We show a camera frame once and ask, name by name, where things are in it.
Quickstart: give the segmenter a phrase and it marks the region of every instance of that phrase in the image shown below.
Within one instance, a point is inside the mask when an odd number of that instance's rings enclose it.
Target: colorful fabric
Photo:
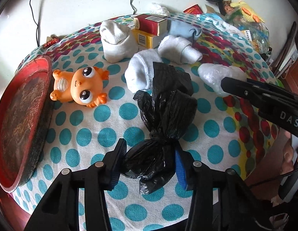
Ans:
[[[121,24],[132,24],[133,16],[114,18]],[[202,28],[195,48],[203,53],[201,62],[167,64],[191,75],[198,110],[193,124],[180,140],[195,160],[209,167],[235,169],[245,179],[265,156],[278,133],[274,124],[259,118],[257,109],[235,96],[221,98],[205,85],[197,74],[201,63],[219,63],[240,67],[252,79],[277,84],[273,73],[249,41],[235,33],[218,29],[213,20],[204,16],[174,13],[173,18]],[[149,138],[133,94],[127,89],[124,72],[129,58],[116,64],[108,63],[103,54],[99,35],[101,23],[90,25],[67,37],[49,49],[41,47],[30,53],[18,70],[38,55],[48,55],[53,70],[75,71],[97,66],[110,71],[104,82],[108,102],[94,109],[72,103],[55,102],[54,112],[40,161],[32,178],[18,187],[13,196],[27,212],[32,213],[59,172],[69,167],[85,169],[102,160],[113,150],[118,139],[127,140],[128,148]],[[192,192],[184,191],[176,176],[163,188],[150,195],[139,195],[139,182],[120,177],[118,185],[105,198],[113,230],[154,230],[169,226],[188,217]],[[80,230],[85,230],[84,191],[79,194]]]

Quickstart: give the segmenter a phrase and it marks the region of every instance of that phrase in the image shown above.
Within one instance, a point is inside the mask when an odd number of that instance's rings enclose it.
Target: white sock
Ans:
[[[154,61],[162,62],[154,49],[140,51],[131,58],[124,76],[127,87],[132,93],[136,93],[138,90],[152,89]]]
[[[126,25],[117,24],[112,20],[103,21],[100,34],[104,57],[110,63],[131,58],[138,51],[137,42]]]
[[[192,43],[183,37],[166,36],[159,48],[159,55],[177,64],[194,64],[201,60],[202,53],[194,49]]]

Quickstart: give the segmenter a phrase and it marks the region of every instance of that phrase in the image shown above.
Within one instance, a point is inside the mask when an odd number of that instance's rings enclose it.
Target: barcode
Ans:
[[[138,43],[140,45],[146,46],[146,36],[138,34]]]
[[[150,20],[150,21],[154,21],[154,22],[161,22],[161,21],[164,21],[165,19],[163,18],[159,18],[159,17],[154,17],[154,16],[150,16],[150,17],[147,17],[145,18],[146,20]]]

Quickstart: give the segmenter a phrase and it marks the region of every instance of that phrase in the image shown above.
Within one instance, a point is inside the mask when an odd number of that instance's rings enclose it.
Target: blue cloth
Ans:
[[[181,36],[190,42],[197,41],[202,32],[201,28],[194,27],[191,24],[173,18],[168,18],[167,29],[168,35]]]

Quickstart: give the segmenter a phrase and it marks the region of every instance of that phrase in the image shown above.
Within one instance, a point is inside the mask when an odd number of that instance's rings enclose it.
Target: cardboard box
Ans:
[[[163,35],[167,32],[167,19],[155,15],[141,14],[134,17],[135,29],[152,35]]]
[[[167,36],[167,31],[163,33],[162,35],[155,36],[153,34],[140,31],[138,29],[132,29],[132,33],[136,39],[136,42],[139,45],[142,45],[148,49],[155,49],[158,47],[161,43],[161,41],[164,39],[165,36]]]

